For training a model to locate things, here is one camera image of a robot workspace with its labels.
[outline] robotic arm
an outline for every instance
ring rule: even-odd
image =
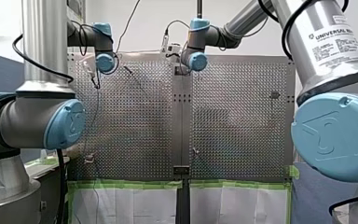
[[[293,21],[282,42],[287,41],[303,85],[292,124],[297,151],[322,174],[358,182],[358,42],[352,28],[336,1],[263,3],[276,12],[283,29]],[[205,46],[236,48],[266,17],[254,0],[223,28],[194,19],[182,64],[203,70],[207,66]]]
[[[35,224],[40,184],[29,179],[20,148],[68,148],[85,126],[84,106],[66,75],[67,48],[94,47],[104,74],[114,70],[115,54],[110,25],[77,30],[67,21],[66,1],[23,0],[22,7],[25,81],[14,94],[0,94],[0,223]]]

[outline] white paper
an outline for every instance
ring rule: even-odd
[[[80,189],[72,224],[175,224],[176,189]]]
[[[222,189],[191,189],[191,224],[217,224],[220,216]]]
[[[219,223],[253,224],[258,189],[223,188]]]
[[[287,190],[259,189],[255,224],[285,224]]]

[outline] white wall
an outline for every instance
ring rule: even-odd
[[[141,0],[130,28],[121,43],[123,51],[159,49],[167,24],[173,20],[187,23],[196,15],[196,0]],[[204,0],[204,18],[222,26],[237,14],[250,0]],[[87,22],[107,21],[112,24],[116,43],[124,30],[136,0],[86,0]],[[358,0],[351,0],[346,15],[358,36]],[[275,21],[268,24],[258,35],[243,39],[237,49],[221,52],[207,49],[208,53],[283,55],[281,27]],[[186,42],[186,28],[175,24],[170,30],[172,42]]]
[[[67,10],[68,18],[83,22],[72,9]],[[21,0],[0,0],[0,56],[23,62],[12,48],[13,40],[22,32],[22,9]]]

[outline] silver arm segment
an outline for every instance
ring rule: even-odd
[[[266,8],[273,12],[274,8],[271,1],[263,1]],[[260,8],[257,0],[253,0],[223,28],[209,29],[206,36],[206,45],[235,49],[241,43],[242,38],[265,20],[266,17],[266,13]]]

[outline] silver cylinder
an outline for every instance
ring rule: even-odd
[[[31,180],[21,194],[0,202],[0,224],[38,224],[41,220],[40,183]]]
[[[263,0],[264,5],[273,11],[270,0]],[[265,20],[267,14],[260,8],[257,0],[253,0],[241,10],[229,23],[225,25],[225,30],[233,37],[242,38],[252,31],[261,21]]]
[[[47,68],[67,74],[66,1],[22,0],[24,53]],[[18,91],[70,92],[68,81],[25,63]]]
[[[0,203],[28,190],[29,177],[20,156],[0,160]]]
[[[282,28],[303,2],[272,0]],[[303,85],[299,103],[358,82],[358,42],[336,1],[311,4],[297,17],[287,43]]]

